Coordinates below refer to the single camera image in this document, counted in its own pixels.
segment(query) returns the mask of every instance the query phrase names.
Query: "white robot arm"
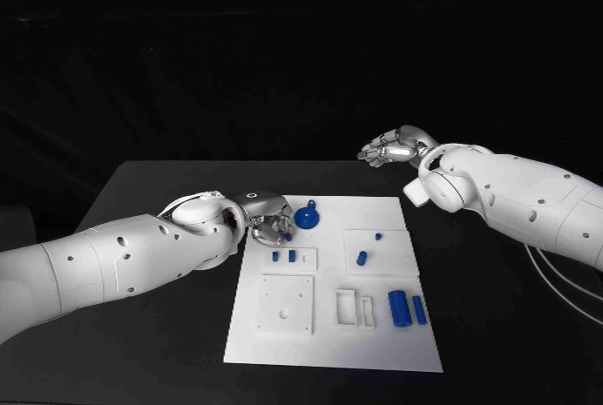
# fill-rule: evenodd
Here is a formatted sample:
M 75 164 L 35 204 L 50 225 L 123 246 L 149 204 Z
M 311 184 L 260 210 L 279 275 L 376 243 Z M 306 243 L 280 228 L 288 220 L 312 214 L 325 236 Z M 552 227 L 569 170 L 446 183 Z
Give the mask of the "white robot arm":
M 448 212 L 475 211 L 517 241 L 603 271 L 603 189 L 565 169 L 466 144 L 440 145 L 406 125 L 364 147 L 358 158 L 380 167 L 410 161 L 419 178 L 404 194 Z
M 146 214 L 60 240 L 0 253 L 0 342 L 31 326 L 110 300 L 143 294 L 238 251 L 246 227 L 264 245 L 293 226 L 283 196 L 220 192 L 178 199 Z

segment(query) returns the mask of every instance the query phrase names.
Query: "cable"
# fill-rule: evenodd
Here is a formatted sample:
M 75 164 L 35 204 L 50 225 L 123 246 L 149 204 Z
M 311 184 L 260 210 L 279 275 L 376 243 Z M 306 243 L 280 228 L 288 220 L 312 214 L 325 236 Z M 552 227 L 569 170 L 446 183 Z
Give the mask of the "cable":
M 553 269 L 553 271 L 556 272 L 556 274 L 559 275 L 559 277 L 567 281 L 567 283 L 578 288 L 579 291 L 585 292 L 586 294 L 589 294 L 593 298 L 598 298 L 599 300 L 603 301 L 603 296 L 599 296 L 598 294 L 592 293 L 583 286 L 578 285 L 560 272 L 560 270 L 550 264 L 550 259 L 544 256 L 543 251 L 540 250 L 540 248 L 537 248 L 537 251 L 540 253 L 540 257 L 547 261 L 547 264 L 550 265 L 550 268 Z
M 595 316 L 592 316 L 588 312 L 585 312 L 573 303 L 572 300 L 569 300 L 569 298 L 562 294 L 560 290 L 557 290 L 557 288 L 553 286 L 553 283 L 550 282 L 550 280 L 547 279 L 547 276 L 544 275 L 543 271 L 540 270 L 537 261 L 534 260 L 534 256 L 531 255 L 531 251 L 530 251 L 530 247 L 527 244 L 524 244 L 526 246 L 526 250 L 528 251 L 528 255 L 531 258 L 531 263 L 534 264 L 534 266 L 537 267 L 537 271 L 540 273 L 540 277 L 544 279 L 544 281 L 547 282 L 547 284 L 550 285 L 550 288 L 556 291 L 556 294 L 560 296 L 560 298 L 570 304 L 570 306 L 585 315 L 588 316 L 599 325 L 603 325 L 603 321 L 601 321 Z

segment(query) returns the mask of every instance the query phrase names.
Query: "black table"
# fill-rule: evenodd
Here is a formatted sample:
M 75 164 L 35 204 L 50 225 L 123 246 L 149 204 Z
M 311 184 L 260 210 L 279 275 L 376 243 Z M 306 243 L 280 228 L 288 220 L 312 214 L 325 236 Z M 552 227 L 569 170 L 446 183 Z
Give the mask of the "black table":
M 477 213 L 414 208 L 409 165 L 142 161 L 113 175 L 78 231 L 181 196 L 259 188 L 402 197 L 443 374 L 223 362 L 246 241 L 213 270 L 68 314 L 0 346 L 0 400 L 83 403 L 603 403 L 603 327 L 546 286 L 523 245 Z M 595 271 L 553 256 L 599 289 Z M 565 293 L 585 308 L 598 304 Z

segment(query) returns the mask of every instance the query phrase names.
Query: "blue round part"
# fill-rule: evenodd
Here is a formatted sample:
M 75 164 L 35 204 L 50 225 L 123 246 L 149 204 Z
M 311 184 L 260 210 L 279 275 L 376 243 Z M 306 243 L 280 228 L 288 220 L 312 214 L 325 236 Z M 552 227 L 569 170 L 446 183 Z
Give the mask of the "blue round part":
M 390 292 L 389 298 L 390 308 L 393 309 L 394 325 L 397 327 L 410 327 L 413 325 L 413 318 L 404 290 L 394 290 Z
M 422 296 L 414 296 L 413 297 L 413 304 L 414 304 L 414 312 L 417 313 L 417 322 L 422 325 L 425 325 L 427 323 L 427 319 L 425 318 Z
M 367 251 L 361 251 L 361 253 L 358 254 L 358 260 L 355 261 L 355 264 L 358 264 L 358 266 L 364 266 L 367 263 Z
M 302 229 L 311 229 L 316 226 L 321 218 L 318 216 L 316 202 L 314 200 L 308 202 L 308 207 L 298 209 L 295 219 L 296 219 L 296 225 Z

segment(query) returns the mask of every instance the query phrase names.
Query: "white slot piece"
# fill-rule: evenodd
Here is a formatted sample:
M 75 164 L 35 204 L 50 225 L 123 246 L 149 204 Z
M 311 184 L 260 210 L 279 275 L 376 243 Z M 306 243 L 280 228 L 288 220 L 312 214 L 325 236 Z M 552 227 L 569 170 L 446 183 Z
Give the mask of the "white slot piece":
M 355 328 L 355 290 L 337 289 L 337 326 L 341 328 Z
M 289 250 L 296 251 L 296 261 L 289 261 Z M 279 253 L 277 261 L 273 261 L 273 252 Z M 263 255 L 262 272 L 315 272 L 318 269 L 315 248 L 270 248 Z
M 378 233 L 383 235 L 380 240 L 376 238 Z M 357 263 L 361 251 L 367 252 L 364 266 Z M 417 277 L 419 266 L 409 231 L 347 229 L 345 272 L 351 276 Z
M 361 298 L 363 329 L 376 329 L 374 301 L 371 298 Z
M 262 276 L 256 330 L 312 334 L 315 278 Z

